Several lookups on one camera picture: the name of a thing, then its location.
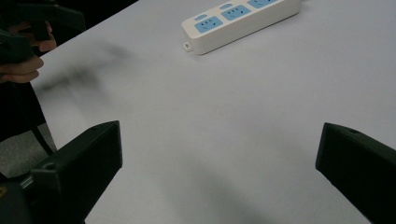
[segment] finger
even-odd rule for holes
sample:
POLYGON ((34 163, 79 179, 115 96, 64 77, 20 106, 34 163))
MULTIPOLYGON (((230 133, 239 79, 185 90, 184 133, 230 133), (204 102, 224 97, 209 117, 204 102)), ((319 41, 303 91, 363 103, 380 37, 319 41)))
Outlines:
POLYGON ((27 83, 38 77, 38 71, 35 70, 24 75, 3 75, 4 81, 16 82, 16 83, 27 83))
POLYGON ((9 27, 9 28, 8 28, 8 31, 9 31, 10 33, 12 33, 12 34, 16 34, 17 32, 19 32, 19 31, 21 31, 21 30, 28 29, 28 28, 30 28, 30 27, 32 27, 32 26, 30 25, 29 22, 27 22, 27 21, 22 21, 22 22, 20 22, 20 23, 17 24, 17 25, 13 25, 13 26, 9 27))
POLYGON ((52 34, 49 34, 49 40, 44 40, 44 41, 38 42, 38 49, 41 52, 46 52, 46 51, 56 49, 57 46, 58 45, 56 43, 55 37, 52 34))
POLYGON ((41 52, 50 51, 58 47, 55 37, 49 33, 49 40, 38 41, 32 33, 20 34, 25 36, 32 47, 38 46, 41 52))
POLYGON ((45 21, 46 25, 47 25, 47 31, 49 33, 52 33, 52 27, 50 26, 50 22, 49 21, 45 21))
POLYGON ((22 63, 7 63, 0 66, 0 73, 4 75, 24 76, 44 65, 43 60, 34 56, 22 63))

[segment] white power strip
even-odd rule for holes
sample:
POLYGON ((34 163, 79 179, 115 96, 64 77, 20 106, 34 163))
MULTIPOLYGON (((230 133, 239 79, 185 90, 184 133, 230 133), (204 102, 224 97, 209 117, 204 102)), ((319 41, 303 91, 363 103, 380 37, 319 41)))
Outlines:
POLYGON ((186 51, 206 54, 297 14, 301 0, 231 0, 181 23, 186 51))

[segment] black object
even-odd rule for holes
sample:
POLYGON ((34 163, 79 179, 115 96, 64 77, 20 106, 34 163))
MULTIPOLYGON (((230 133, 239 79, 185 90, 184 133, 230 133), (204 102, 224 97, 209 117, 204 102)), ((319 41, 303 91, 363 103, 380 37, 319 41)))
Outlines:
POLYGON ((325 123, 316 168, 372 223, 396 223, 396 151, 356 130, 325 123))
POLYGON ((18 184, 23 197, 15 184, 0 185, 12 189, 0 195, 0 208, 14 205, 11 212, 0 210, 0 223, 84 223, 121 166, 119 122, 96 125, 33 168, 18 184))
POLYGON ((34 4, 15 4, 10 0, 0 0, 0 64, 20 63, 34 56, 34 50, 27 38, 12 35, 7 29, 21 21, 29 21, 37 40, 50 39, 45 21, 83 32, 86 30, 84 15, 74 9, 62 7, 48 1, 34 4))

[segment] electrical outlet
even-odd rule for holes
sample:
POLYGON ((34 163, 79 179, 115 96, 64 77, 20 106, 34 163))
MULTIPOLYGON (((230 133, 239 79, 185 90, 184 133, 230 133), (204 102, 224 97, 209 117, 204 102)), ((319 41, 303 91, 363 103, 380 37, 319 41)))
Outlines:
POLYGON ((267 6, 275 1, 276 0, 250 0, 247 3, 255 8, 261 8, 261 7, 267 6))
POLYGON ((231 0, 181 23, 186 51, 218 49, 300 11, 301 0, 231 0))
POLYGON ((221 12, 221 15, 225 19, 232 21, 232 20, 235 20, 236 18, 247 15, 249 12, 251 12, 251 11, 247 7, 239 5, 237 7, 228 9, 227 11, 221 12))
POLYGON ((222 25, 222 21, 219 20, 218 17, 211 17, 209 19, 196 23, 195 27, 202 34, 220 25, 222 25))

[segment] person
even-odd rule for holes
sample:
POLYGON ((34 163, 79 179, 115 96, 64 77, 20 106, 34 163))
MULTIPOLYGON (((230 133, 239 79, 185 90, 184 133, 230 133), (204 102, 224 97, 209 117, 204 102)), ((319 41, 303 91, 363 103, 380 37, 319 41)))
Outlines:
MULTIPOLYGON (((47 52, 57 47, 56 40, 52 34, 50 23, 46 21, 49 32, 49 40, 37 41, 32 33, 22 33, 29 29, 30 23, 23 21, 20 24, 11 26, 8 31, 12 34, 24 35, 28 38, 32 47, 37 47, 40 52, 47 52)), ((37 69, 42 67, 44 62, 38 56, 34 56, 22 63, 8 63, 0 65, 1 83, 11 81, 16 83, 27 83, 38 77, 37 69)))
MULTIPOLYGON (((9 27, 12 34, 24 35, 31 46, 40 52, 57 48, 50 24, 47 22, 49 40, 37 41, 32 33, 25 33, 30 23, 23 21, 9 27)), ((48 157, 42 144, 37 140, 37 129, 50 150, 56 146, 30 83, 39 76, 38 69, 43 60, 35 55, 21 63, 0 65, 0 183, 21 181, 31 168, 48 157)))

